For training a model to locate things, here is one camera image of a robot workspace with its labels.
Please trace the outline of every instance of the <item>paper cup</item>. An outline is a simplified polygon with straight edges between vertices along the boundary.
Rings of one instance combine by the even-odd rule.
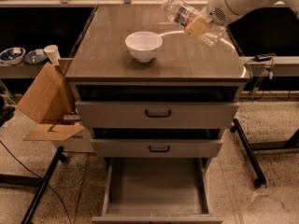
[[[52,64],[59,64],[58,59],[60,59],[60,53],[56,45],[48,45],[44,48],[45,53],[50,59]]]

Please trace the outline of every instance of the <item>clear plastic bottle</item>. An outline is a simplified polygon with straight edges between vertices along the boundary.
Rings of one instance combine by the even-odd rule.
[[[185,29],[197,16],[198,10],[177,0],[163,0],[161,9],[166,12],[168,19],[180,28]]]
[[[166,12],[168,19],[182,29],[193,21],[193,19],[200,13],[196,8],[177,0],[163,0],[161,9]],[[212,47],[215,46],[226,33],[226,28],[212,24],[209,32],[199,36],[199,39]]]

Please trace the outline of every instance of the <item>black handle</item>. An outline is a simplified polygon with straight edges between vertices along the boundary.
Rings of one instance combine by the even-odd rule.
[[[149,146],[149,152],[152,153],[167,153],[170,151],[170,146],[167,146],[165,149],[154,149],[151,146]]]
[[[154,113],[150,113],[150,112],[148,111],[148,109],[146,109],[146,110],[144,111],[144,113],[145,113],[145,115],[146,115],[147,117],[149,117],[149,118],[168,118],[168,117],[171,116],[171,110],[170,110],[170,109],[168,109],[167,112],[164,113],[164,114],[154,114]]]

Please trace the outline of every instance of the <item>cardboard box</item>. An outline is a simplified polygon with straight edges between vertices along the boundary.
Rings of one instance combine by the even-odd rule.
[[[51,141],[64,151],[93,152],[89,131],[81,125],[63,125],[75,108],[75,98],[61,70],[46,63],[17,108],[38,125],[24,140]]]

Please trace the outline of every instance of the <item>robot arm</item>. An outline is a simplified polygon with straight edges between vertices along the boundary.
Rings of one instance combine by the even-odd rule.
[[[208,32],[213,23],[226,26],[256,8],[268,7],[278,1],[284,2],[299,16],[299,0],[208,0],[206,7],[185,29],[185,33],[189,37],[197,37]]]

